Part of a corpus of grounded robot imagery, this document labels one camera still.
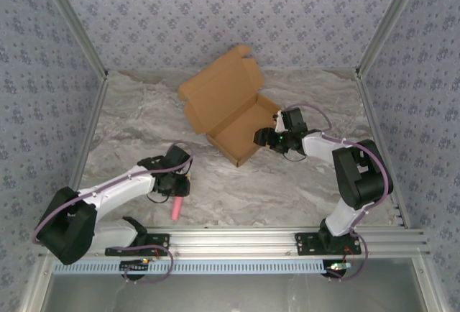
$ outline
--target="blue floral wallpaper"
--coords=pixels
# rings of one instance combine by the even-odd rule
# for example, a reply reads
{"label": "blue floral wallpaper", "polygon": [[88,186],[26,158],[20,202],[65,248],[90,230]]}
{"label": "blue floral wallpaper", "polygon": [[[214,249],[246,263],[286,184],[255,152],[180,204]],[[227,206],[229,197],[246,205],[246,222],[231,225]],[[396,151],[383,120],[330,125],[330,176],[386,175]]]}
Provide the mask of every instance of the blue floral wallpaper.
{"label": "blue floral wallpaper", "polygon": [[70,0],[113,70],[203,67],[237,43],[261,66],[356,67],[390,0]]}
{"label": "blue floral wallpaper", "polygon": [[18,309],[32,230],[68,184],[98,79],[52,0],[0,0],[0,311]]}
{"label": "blue floral wallpaper", "polygon": [[411,222],[460,311],[460,0],[410,0],[366,81]]}

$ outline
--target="open cardboard box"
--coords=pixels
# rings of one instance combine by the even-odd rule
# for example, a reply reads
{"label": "open cardboard box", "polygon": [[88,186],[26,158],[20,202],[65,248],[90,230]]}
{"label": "open cardboard box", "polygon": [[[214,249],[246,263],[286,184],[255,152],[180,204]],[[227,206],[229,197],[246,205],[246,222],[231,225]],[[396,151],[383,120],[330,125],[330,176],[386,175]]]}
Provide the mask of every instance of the open cardboard box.
{"label": "open cardboard box", "polygon": [[187,99],[184,113],[196,134],[208,141],[234,165],[241,166],[258,149],[254,133],[274,127],[273,114],[280,107],[257,93],[264,83],[251,52],[238,45],[179,87],[179,99]]}

